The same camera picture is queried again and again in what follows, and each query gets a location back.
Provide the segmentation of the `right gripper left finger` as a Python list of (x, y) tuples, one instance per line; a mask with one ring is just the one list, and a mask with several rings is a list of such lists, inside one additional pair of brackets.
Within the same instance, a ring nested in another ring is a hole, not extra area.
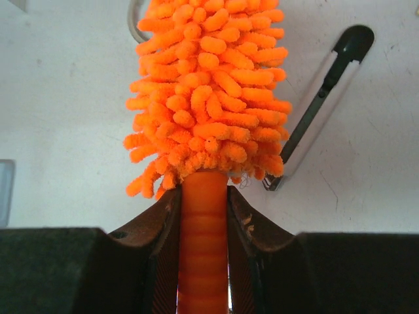
[(175, 313), (181, 190), (111, 233), (1, 230), (2, 313)]

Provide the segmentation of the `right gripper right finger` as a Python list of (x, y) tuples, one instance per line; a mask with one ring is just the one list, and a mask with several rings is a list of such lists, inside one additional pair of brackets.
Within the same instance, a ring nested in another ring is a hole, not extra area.
[(234, 313), (417, 313), (416, 234), (293, 235), (228, 188)]

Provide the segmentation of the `orange microfiber duster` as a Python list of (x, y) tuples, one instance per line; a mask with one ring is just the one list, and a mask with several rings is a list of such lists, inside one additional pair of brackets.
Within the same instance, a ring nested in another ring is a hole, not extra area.
[(274, 95), (287, 50), (277, 1), (151, 1), (137, 29), (130, 160), (152, 161), (126, 188), (182, 189), (177, 310), (227, 313), (227, 184), (281, 175), (292, 106)]

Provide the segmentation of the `black white marker pen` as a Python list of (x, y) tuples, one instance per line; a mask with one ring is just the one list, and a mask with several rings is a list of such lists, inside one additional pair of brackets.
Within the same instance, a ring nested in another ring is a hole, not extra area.
[(342, 94), (348, 88), (374, 43), (373, 30), (365, 25), (345, 29), (324, 59), (301, 102), (289, 116), (290, 137), (283, 145), (283, 175), (267, 175), (263, 186), (277, 191), (301, 165), (328, 121)]

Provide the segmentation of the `clear tape roll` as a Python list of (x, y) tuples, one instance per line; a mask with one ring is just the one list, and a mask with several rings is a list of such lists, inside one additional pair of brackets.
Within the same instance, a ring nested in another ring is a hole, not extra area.
[(127, 10), (127, 26), (131, 36), (137, 43), (143, 43), (150, 39), (150, 35), (146, 31), (138, 28), (138, 22), (145, 16), (150, 1), (146, 0), (130, 0)]

